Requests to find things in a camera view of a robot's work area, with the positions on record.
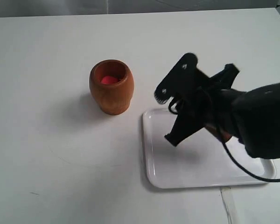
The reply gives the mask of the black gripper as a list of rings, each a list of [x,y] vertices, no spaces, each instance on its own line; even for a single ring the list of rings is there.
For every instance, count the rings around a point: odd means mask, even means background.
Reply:
[[[232,63],[212,77],[197,69],[196,82],[182,104],[170,133],[165,139],[176,147],[183,140],[204,128],[205,123],[220,125],[227,133],[238,135],[231,113],[231,103],[238,96],[231,86],[239,74]]]

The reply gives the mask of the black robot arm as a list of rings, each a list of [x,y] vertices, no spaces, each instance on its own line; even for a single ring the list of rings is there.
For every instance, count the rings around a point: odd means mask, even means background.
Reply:
[[[216,137],[236,137],[252,158],[280,158],[280,82],[251,91],[232,84],[239,74],[233,64],[212,77],[196,67],[174,67],[156,89],[175,106],[177,118],[165,138],[173,146],[203,128]]]

